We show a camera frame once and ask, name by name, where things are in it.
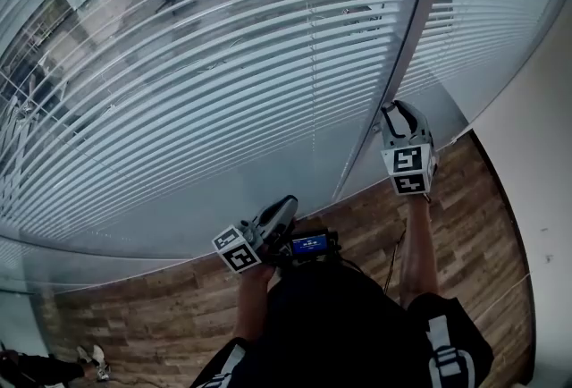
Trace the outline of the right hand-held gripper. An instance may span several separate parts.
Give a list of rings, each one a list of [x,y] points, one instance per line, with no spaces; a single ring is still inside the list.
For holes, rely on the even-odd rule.
[[[397,107],[410,129],[408,142],[397,140],[400,135],[390,117]],[[426,117],[413,105],[400,100],[381,107],[383,115],[383,149],[385,163],[392,187],[397,195],[419,195],[430,192],[438,166],[433,135]]]

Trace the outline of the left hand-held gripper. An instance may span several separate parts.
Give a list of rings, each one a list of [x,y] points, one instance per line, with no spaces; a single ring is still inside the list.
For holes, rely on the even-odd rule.
[[[214,251],[235,274],[261,264],[282,266],[290,254],[286,245],[297,211],[298,199],[287,195],[264,208],[254,221],[224,229],[212,239]]]

